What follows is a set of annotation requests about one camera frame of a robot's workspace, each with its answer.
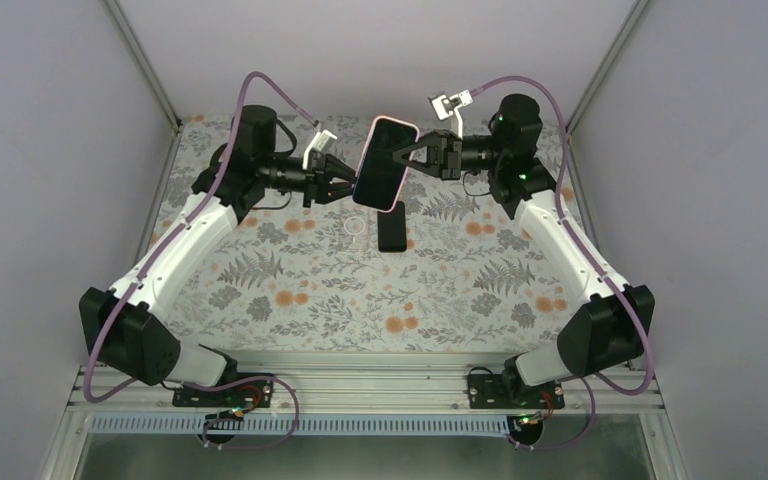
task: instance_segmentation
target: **smartphone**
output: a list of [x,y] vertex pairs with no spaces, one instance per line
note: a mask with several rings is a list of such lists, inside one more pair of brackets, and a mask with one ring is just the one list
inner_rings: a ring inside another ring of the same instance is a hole
[[382,212],[396,207],[407,167],[393,161],[393,152],[410,146],[418,138],[416,125],[383,115],[372,121],[352,193],[355,203]]
[[404,252],[408,249],[405,202],[396,202],[390,212],[378,212],[378,251]]

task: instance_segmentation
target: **floral tablecloth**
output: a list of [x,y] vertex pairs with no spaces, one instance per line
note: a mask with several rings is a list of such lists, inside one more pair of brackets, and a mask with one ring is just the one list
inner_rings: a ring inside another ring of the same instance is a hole
[[[309,138],[303,120],[281,118],[300,143]],[[230,116],[187,120],[152,241],[228,139]],[[355,167],[372,119],[324,123],[339,136],[332,153]],[[555,126],[538,146],[557,176]],[[464,188],[486,192],[486,178],[462,185],[409,173],[405,253],[377,250],[375,212],[351,198],[304,209],[296,195],[284,210],[252,212],[189,279],[165,323],[181,339],[230,350],[522,352],[553,340],[571,312],[551,266],[492,197]],[[571,186],[563,193],[579,219]],[[260,205],[284,201],[269,192]]]

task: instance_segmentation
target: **white wall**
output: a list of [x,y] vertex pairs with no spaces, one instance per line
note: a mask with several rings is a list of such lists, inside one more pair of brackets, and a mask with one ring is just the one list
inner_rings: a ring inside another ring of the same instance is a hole
[[170,140],[100,2],[0,2],[0,478],[38,478]]
[[[232,112],[243,77],[262,70],[314,116],[423,118],[428,96],[510,74],[545,83],[569,115],[634,0],[120,3],[179,115]],[[465,113],[489,116],[521,88]],[[288,111],[267,87],[252,95]]]
[[654,2],[574,138],[692,478],[768,478],[768,2]]

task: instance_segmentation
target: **purple cable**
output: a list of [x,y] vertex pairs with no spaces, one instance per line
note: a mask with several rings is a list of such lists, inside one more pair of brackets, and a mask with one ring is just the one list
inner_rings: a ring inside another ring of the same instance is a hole
[[[219,448],[220,450],[240,450],[240,451],[255,452],[255,451],[259,451],[259,450],[267,450],[269,448],[277,447],[278,445],[281,445],[282,443],[284,443],[287,440],[289,440],[290,437],[293,436],[293,432],[295,432],[296,428],[298,428],[298,426],[299,426],[299,398],[296,396],[296,391],[293,390],[289,385],[287,385],[286,382],[284,382],[280,378],[271,377],[271,376],[268,376],[268,375],[259,375],[259,376],[256,376],[256,377],[243,378],[243,379],[236,380],[236,381],[233,381],[233,382],[225,384],[225,385],[219,385],[217,387],[205,387],[203,385],[199,385],[197,383],[190,383],[190,382],[185,382],[184,383],[185,386],[190,387],[190,388],[195,389],[195,390],[200,390],[202,392],[221,392],[222,390],[227,390],[229,388],[234,388],[234,387],[246,384],[246,383],[257,382],[257,381],[261,381],[261,380],[272,381],[272,382],[277,383],[278,385],[281,385],[282,387],[284,387],[285,390],[287,390],[287,392],[293,398],[293,408],[295,410],[295,414],[293,416],[293,423],[290,424],[290,429],[287,430],[287,433],[285,433],[281,438],[279,438],[278,440],[275,440],[272,443],[267,443],[266,445],[225,447],[225,446],[217,444],[217,448]],[[202,431],[201,431],[202,442],[205,445],[212,444],[212,442],[207,439],[207,431],[210,429],[210,427],[212,427],[212,426],[214,426],[214,425],[216,425],[218,423],[226,422],[226,421],[229,421],[229,420],[233,421],[235,419],[233,419],[233,418],[217,418],[215,420],[211,420],[210,422],[208,422],[204,426]]]
[[[237,107],[234,110],[234,118],[231,121],[231,136],[228,139],[228,145],[225,147],[225,150],[222,152],[222,156],[220,157],[219,161],[221,162],[219,165],[219,171],[216,172],[216,178],[213,180],[213,184],[210,185],[210,189],[208,189],[207,194],[204,196],[204,198],[199,202],[199,204],[196,206],[196,208],[186,217],[187,223],[192,222],[198,215],[201,213],[202,210],[207,206],[208,202],[210,202],[210,199],[213,198],[213,195],[216,193],[216,190],[219,188],[219,185],[222,183],[222,178],[225,176],[225,172],[228,170],[228,158],[231,156],[231,151],[234,149],[234,141],[237,138],[237,130],[240,127],[240,115],[243,112],[243,105],[245,105],[246,100],[246,92],[249,89],[249,84],[251,84],[252,80],[255,78],[260,78],[261,80],[265,81],[267,84],[269,84],[270,87],[272,87],[275,92],[281,96],[291,107],[293,107],[296,112],[299,113],[299,115],[310,122],[312,125],[316,125],[317,122],[316,119],[314,119],[309,113],[307,113],[304,109],[298,106],[296,102],[294,102],[292,99],[290,99],[289,96],[287,96],[286,93],[284,93],[281,88],[275,84],[275,82],[272,81],[271,78],[266,76],[266,74],[262,72],[251,72],[248,74],[243,80],[243,85],[240,87],[240,96],[237,98]],[[142,268],[140,268],[140,271],[137,272],[137,280],[142,281],[145,279],[145,277],[148,275],[149,270],[154,265],[154,263],[157,261],[158,258],[160,258],[160,255],[163,254],[163,252],[166,250],[166,248],[175,240],[175,238],[186,228],[186,225],[183,223],[179,223],[170,233],[169,235],[166,235],[163,240],[157,245],[156,248],[154,248],[149,254],[148,258],[146,258],[145,263],[143,264]],[[92,394],[92,377],[95,373],[95,364],[98,361],[98,356],[101,353],[101,347],[104,345],[104,340],[107,338],[107,334],[110,332],[110,329],[113,327],[113,323],[116,320],[116,317],[119,316],[119,313],[122,312],[122,309],[125,307],[125,304],[128,303],[128,299],[131,298],[131,295],[133,295],[134,291],[139,288],[138,283],[131,283],[131,285],[128,286],[128,289],[125,290],[125,293],[122,295],[121,298],[119,298],[119,301],[116,302],[116,305],[113,306],[113,310],[110,311],[110,315],[107,316],[107,320],[104,321],[104,325],[102,325],[101,330],[98,332],[98,336],[96,337],[95,344],[93,344],[93,348],[90,351],[90,358],[87,361],[87,370],[84,372],[84,398],[90,402],[90,403],[100,403],[108,398],[112,397],[113,395],[116,395],[122,389],[127,387],[128,385],[134,383],[137,381],[136,378],[129,378],[128,380],[125,380],[124,382],[120,383],[119,385],[113,387],[110,391],[106,392],[105,394],[96,397]]]
[[[590,388],[590,384],[587,383],[587,380],[583,378],[579,378],[581,380],[581,383],[584,384],[584,388],[587,389],[587,394],[590,395],[590,416],[587,417],[587,423],[584,425],[584,430],[581,431],[578,435],[576,435],[575,438],[572,440],[567,440],[564,443],[559,443],[557,445],[548,445],[545,447],[541,447],[540,445],[527,445],[527,448],[529,451],[534,452],[551,452],[553,450],[560,450],[562,448],[566,447],[572,447],[574,445],[577,445],[578,442],[581,441],[581,439],[584,438],[584,435],[587,434],[587,432],[590,431],[591,428],[593,428],[593,423],[596,422],[596,398],[593,396],[593,389]],[[505,434],[505,438],[508,439],[509,442],[514,446],[515,449],[519,449],[520,443],[514,440],[514,437],[512,437],[510,434]]]
[[573,242],[575,242],[576,246],[584,255],[584,257],[587,258],[587,262],[590,263],[594,270],[596,270],[596,273],[599,274],[600,279],[605,282],[608,288],[611,289],[611,291],[614,293],[614,295],[616,295],[617,299],[622,304],[623,308],[625,308],[625,311],[628,312],[629,317],[631,317],[631,322],[634,324],[634,329],[637,330],[637,335],[640,336],[640,342],[643,344],[643,351],[646,355],[646,375],[643,378],[643,383],[641,383],[639,387],[632,390],[625,389],[601,373],[596,373],[596,376],[619,393],[624,395],[640,395],[649,388],[649,384],[652,383],[652,378],[655,375],[654,361],[652,358],[652,346],[649,344],[649,337],[646,335],[646,330],[643,329],[643,324],[640,323],[640,317],[637,316],[637,312],[634,311],[634,308],[625,298],[625,295],[622,294],[622,291],[617,286],[617,284],[615,284],[613,280],[606,276],[608,272],[602,268],[601,263],[596,260],[596,257],[593,256],[593,253],[587,248],[578,234],[575,233],[575,230],[573,230],[572,225],[570,224],[569,218],[567,218],[567,215],[564,212],[564,201],[561,194],[561,184],[563,184],[564,177],[566,176],[567,170],[569,170],[570,147],[567,129],[564,123],[564,116],[561,113],[561,107],[558,106],[558,102],[555,100],[555,97],[553,97],[552,94],[549,93],[549,90],[541,85],[540,82],[520,75],[509,75],[506,77],[497,78],[496,80],[492,80],[478,88],[470,90],[469,93],[475,97],[481,92],[499,85],[500,83],[512,81],[524,82],[540,90],[549,100],[549,103],[552,104],[552,109],[555,110],[555,116],[558,118],[558,132],[561,136],[561,149],[563,152],[561,158],[561,169],[560,172],[558,172],[558,186],[555,189],[555,208],[558,210],[558,216],[561,218],[561,223],[564,224],[564,228],[567,230],[567,233],[569,233]]

